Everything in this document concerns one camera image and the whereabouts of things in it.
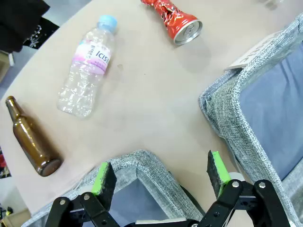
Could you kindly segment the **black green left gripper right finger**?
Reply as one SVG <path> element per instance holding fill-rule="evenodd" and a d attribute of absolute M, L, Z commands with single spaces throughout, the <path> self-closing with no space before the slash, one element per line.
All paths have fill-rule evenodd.
<path fill-rule="evenodd" d="M 226 227 L 236 210 L 245 210 L 255 227 L 290 226 L 269 180 L 250 184 L 232 179 L 218 151 L 208 152 L 207 173 L 217 200 L 200 221 L 201 227 Z"/>

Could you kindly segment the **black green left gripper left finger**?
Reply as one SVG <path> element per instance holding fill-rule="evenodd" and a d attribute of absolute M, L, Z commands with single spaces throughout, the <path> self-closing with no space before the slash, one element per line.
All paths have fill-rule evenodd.
<path fill-rule="evenodd" d="M 91 191 L 77 195 L 73 200 L 67 197 L 54 200 L 46 226 L 81 227 L 85 222 L 92 222 L 96 227 L 119 226 L 109 214 L 116 181 L 111 163 L 102 163 Z"/>

